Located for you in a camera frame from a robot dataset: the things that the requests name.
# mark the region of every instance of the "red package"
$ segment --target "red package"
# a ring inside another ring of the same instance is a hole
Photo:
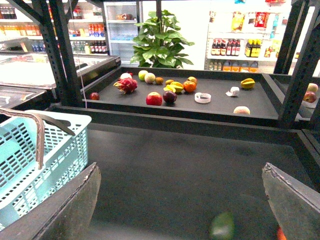
[[[257,28],[266,28],[269,14],[270,13],[268,13],[268,12],[257,12],[255,14],[254,26]]]
[[[265,2],[271,4],[283,4],[286,2],[286,0],[265,0]]]

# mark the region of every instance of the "basket handle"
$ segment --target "basket handle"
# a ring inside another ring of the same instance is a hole
[[[20,110],[13,110],[0,107],[0,114],[8,117],[19,117],[25,119],[33,119],[36,124],[36,150],[35,161],[38,163],[38,170],[41,170],[44,165],[45,152],[45,124],[44,121],[34,113],[24,112]]]

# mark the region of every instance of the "light blue plastic basket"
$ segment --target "light blue plastic basket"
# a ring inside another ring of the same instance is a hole
[[[35,122],[11,117],[0,124],[0,231],[38,206],[88,164],[90,116],[35,112],[69,121],[75,136],[44,122],[43,168],[38,170]]]

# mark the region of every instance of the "potted plant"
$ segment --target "potted plant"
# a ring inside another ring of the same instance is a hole
[[[195,43],[189,42],[178,32],[181,28],[177,26],[177,18],[167,10],[163,10],[161,20],[156,16],[155,11],[149,12],[150,19],[142,23],[136,23],[140,27],[138,36],[133,41],[134,55],[131,63],[139,62],[139,67],[153,68],[178,68],[182,64],[193,63],[184,58],[188,54],[180,53],[183,45],[192,46]]]

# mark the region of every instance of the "red apple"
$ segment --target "red apple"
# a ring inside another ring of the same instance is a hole
[[[99,96],[99,93],[93,92],[93,93],[90,94],[89,98],[90,98],[91,100],[99,100],[99,99],[100,99],[100,96]]]
[[[147,105],[161,106],[161,104],[162,104],[162,96],[159,93],[155,92],[155,91],[150,92],[146,96],[145,102],[146,102]]]
[[[165,91],[163,93],[163,100],[168,104],[173,104],[177,100],[177,94],[173,91]]]
[[[276,235],[277,235],[278,240],[287,240],[281,227],[278,228]]]
[[[317,100],[317,95],[313,91],[307,91],[304,95],[303,101],[314,103]]]

